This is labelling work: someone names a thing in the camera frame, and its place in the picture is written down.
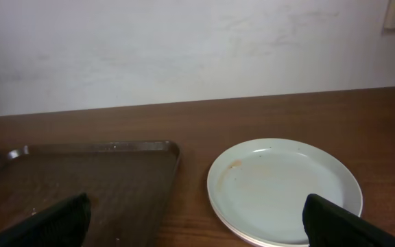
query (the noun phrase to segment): plate rim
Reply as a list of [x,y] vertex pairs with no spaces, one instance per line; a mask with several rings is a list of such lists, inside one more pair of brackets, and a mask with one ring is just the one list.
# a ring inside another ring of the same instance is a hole
[[335,161],[337,161],[339,164],[342,165],[342,167],[350,174],[350,177],[354,180],[354,182],[356,183],[356,186],[358,188],[358,192],[359,192],[359,197],[361,200],[361,206],[359,207],[359,212],[357,214],[357,217],[361,217],[362,214],[362,209],[363,209],[363,194],[362,194],[362,190],[361,190],[361,186],[359,185],[359,183],[357,182],[355,176],[353,175],[353,173],[341,162],[339,161],[337,158],[335,158],[333,155],[329,154],[328,152],[325,152],[324,150],[321,150],[320,148],[317,148],[313,145],[307,144],[307,143],[303,143],[301,141],[294,141],[294,140],[290,140],[290,139],[282,139],[282,138],[261,138],[261,139],[253,139],[253,140],[249,140],[249,141],[243,141],[241,143],[238,143],[236,145],[233,145],[231,147],[229,147],[228,149],[226,149],[225,151],[223,151],[211,164],[210,169],[208,171],[207,177],[206,177],[206,189],[207,189],[207,194],[208,194],[208,199],[210,200],[210,204],[211,204],[211,208],[214,210],[214,212],[216,213],[216,216],[222,221],[222,223],[224,223],[229,230],[231,230],[235,235],[238,235],[238,237],[242,238],[239,234],[243,235],[244,237],[247,237],[248,240],[252,241],[254,240],[255,244],[258,244],[260,246],[269,246],[269,247],[309,247],[309,243],[308,244],[285,244],[285,243],[278,243],[278,242],[273,242],[273,241],[269,241],[266,239],[261,239],[259,237],[255,237],[253,235],[249,235],[243,231],[240,231],[239,229],[237,229],[235,226],[233,226],[221,213],[221,211],[215,206],[214,204],[214,199],[212,199],[211,197],[211,193],[210,193],[210,175],[211,172],[214,170],[214,164],[217,161],[217,159],[219,157],[221,157],[222,155],[224,155],[227,151],[231,150],[232,148],[238,146],[238,145],[242,145],[244,143],[248,143],[248,142],[254,142],[254,141],[290,141],[290,142],[294,142],[294,143],[299,143],[301,145],[307,145],[311,148],[314,148],[316,150],[319,150],[320,152],[325,153],[325,155],[330,156],[332,159],[334,159]]

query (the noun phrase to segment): wooden table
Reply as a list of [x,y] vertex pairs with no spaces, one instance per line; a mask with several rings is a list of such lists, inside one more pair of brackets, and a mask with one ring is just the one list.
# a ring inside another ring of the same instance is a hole
[[37,143],[176,141],[182,163],[159,246],[247,246],[213,213],[206,175],[225,149],[265,137],[338,158],[361,185],[363,218],[395,235],[395,88],[0,117],[1,153]]

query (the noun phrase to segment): white plate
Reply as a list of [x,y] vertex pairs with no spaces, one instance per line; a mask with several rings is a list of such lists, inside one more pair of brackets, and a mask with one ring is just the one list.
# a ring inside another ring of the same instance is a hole
[[316,193],[360,216],[355,177],[330,154],[305,143],[257,139],[221,154],[208,173],[217,216],[258,246],[308,246],[302,224],[307,195]]

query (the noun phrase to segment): white wall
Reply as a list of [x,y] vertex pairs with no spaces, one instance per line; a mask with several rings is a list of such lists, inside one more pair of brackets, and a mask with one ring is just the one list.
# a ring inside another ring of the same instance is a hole
[[387,0],[0,0],[0,115],[395,86]]

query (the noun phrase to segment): brown tray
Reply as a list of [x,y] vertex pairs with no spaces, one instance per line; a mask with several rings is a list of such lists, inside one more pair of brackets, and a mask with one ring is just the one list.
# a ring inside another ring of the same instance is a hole
[[80,192],[87,246],[153,244],[180,157],[170,141],[31,145],[0,158],[0,231]]

